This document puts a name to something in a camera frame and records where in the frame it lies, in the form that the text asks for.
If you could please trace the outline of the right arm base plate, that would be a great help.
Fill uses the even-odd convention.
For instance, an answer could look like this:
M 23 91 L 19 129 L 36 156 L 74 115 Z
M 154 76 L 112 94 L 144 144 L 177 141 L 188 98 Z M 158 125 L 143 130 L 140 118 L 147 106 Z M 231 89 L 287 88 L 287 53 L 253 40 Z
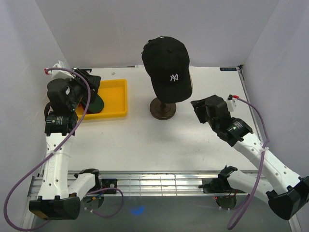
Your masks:
M 199 186 L 203 193 L 230 193 L 231 187 L 226 180 L 221 178 L 203 178 Z

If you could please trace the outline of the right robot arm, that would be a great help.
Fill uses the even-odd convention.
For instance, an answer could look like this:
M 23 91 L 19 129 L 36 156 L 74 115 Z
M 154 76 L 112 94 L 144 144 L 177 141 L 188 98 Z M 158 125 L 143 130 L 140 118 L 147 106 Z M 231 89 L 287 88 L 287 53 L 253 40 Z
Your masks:
M 246 192 L 267 203 L 278 217 L 290 220 L 309 201 L 309 178 L 288 168 L 247 123 L 231 116 L 239 100 L 236 95 L 229 95 L 227 100 L 212 95 L 191 101 L 199 122 L 208 123 L 221 140 L 258 169 L 257 177 L 252 177 L 235 167 L 225 167 L 218 175 L 219 189 Z

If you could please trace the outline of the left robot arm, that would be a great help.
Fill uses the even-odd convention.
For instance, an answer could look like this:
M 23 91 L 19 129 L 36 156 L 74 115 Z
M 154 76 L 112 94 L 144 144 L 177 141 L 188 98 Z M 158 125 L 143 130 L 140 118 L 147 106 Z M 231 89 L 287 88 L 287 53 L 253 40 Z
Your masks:
M 76 219 L 81 200 L 90 191 L 102 189 L 97 169 L 79 172 L 73 184 L 68 185 L 70 149 L 79 119 L 76 109 L 101 101 L 98 89 L 101 77 L 85 70 L 75 69 L 76 74 L 55 78 L 47 84 L 49 103 L 45 108 L 46 154 L 41 188 L 36 200 L 29 203 L 29 210 L 43 220 Z

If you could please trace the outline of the beige cap black letter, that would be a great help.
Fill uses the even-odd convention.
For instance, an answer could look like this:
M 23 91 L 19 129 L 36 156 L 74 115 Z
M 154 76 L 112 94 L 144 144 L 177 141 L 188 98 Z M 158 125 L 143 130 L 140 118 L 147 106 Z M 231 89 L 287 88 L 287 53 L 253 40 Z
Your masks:
M 191 88 L 191 94 L 192 94 L 193 93 L 193 83 L 192 83 L 192 77 L 190 73 L 189 73 L 189 78 L 190 78 L 190 88 Z

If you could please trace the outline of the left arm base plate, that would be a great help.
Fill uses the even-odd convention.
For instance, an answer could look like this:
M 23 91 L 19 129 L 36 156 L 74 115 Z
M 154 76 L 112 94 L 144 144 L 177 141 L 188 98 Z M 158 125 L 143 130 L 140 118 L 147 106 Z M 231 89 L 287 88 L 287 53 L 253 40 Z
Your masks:
M 117 188 L 117 182 L 118 180 L 117 179 L 102 179 L 101 180 L 102 182 L 102 188 L 103 189 L 106 189 L 106 188 Z M 104 190 L 104 191 L 101 191 L 99 192 L 98 194 L 116 194 L 117 191 L 114 190 L 114 189 L 109 189 L 109 190 Z

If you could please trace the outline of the dark green cap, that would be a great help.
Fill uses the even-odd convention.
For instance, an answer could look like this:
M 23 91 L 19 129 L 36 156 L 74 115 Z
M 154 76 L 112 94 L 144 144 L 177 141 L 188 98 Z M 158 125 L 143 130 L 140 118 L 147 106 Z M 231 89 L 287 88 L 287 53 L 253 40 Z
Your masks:
M 86 102 L 87 102 L 87 97 L 83 97 L 81 102 L 80 102 L 80 105 L 85 108 L 86 106 Z M 88 107 L 88 110 L 87 110 L 87 113 L 88 114 L 97 114 L 97 113 L 100 113 L 103 108 L 104 108 L 104 101 L 103 99 L 97 94 L 93 101 L 90 102 L 89 104 L 89 107 Z

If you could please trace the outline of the aluminium frame rail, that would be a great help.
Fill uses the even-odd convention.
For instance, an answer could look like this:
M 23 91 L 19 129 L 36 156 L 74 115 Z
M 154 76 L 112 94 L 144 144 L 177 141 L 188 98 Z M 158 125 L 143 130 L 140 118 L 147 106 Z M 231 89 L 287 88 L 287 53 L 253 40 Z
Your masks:
M 218 177 L 219 171 L 134 172 L 101 171 L 102 179 L 116 179 L 125 197 L 233 195 L 234 191 L 204 192 L 199 186 Z

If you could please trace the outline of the beige mannequin head stand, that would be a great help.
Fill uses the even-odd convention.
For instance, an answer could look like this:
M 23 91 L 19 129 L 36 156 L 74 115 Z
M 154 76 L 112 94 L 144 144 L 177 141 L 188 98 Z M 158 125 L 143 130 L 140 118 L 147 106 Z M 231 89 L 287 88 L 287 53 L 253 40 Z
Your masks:
M 158 98 L 154 98 L 150 103 L 150 113 L 158 120 L 168 120 L 176 113 L 176 103 L 162 103 Z

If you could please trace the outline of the yellow plastic tray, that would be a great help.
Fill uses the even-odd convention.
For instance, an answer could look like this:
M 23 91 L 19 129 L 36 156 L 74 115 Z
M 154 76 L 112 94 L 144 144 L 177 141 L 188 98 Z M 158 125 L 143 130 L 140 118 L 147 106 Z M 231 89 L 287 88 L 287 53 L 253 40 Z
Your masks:
M 104 101 L 101 112 L 86 114 L 84 120 L 99 120 L 107 118 L 119 118 L 127 115 L 127 81 L 126 79 L 114 79 L 101 81 L 98 95 Z

